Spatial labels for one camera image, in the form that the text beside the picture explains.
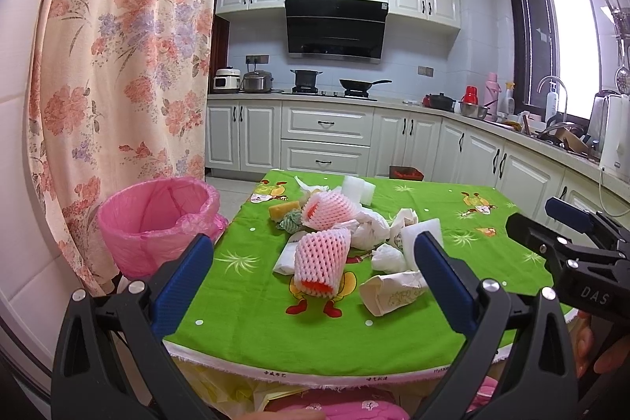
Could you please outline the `person's right hand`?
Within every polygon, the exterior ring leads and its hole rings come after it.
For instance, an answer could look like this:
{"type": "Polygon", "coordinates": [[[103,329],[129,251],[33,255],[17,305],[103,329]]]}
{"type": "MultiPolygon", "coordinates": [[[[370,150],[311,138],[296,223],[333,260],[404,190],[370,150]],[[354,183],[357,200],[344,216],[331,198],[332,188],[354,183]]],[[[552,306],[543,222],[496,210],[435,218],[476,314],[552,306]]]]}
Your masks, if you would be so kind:
{"type": "MultiPolygon", "coordinates": [[[[591,316],[579,311],[578,319],[578,324],[573,330],[573,357],[576,363],[576,376],[581,377],[591,365],[595,336],[591,329],[591,316]]],[[[596,360],[594,371],[597,374],[606,374],[617,370],[627,359],[629,350],[629,337],[618,340],[596,360]]]]}

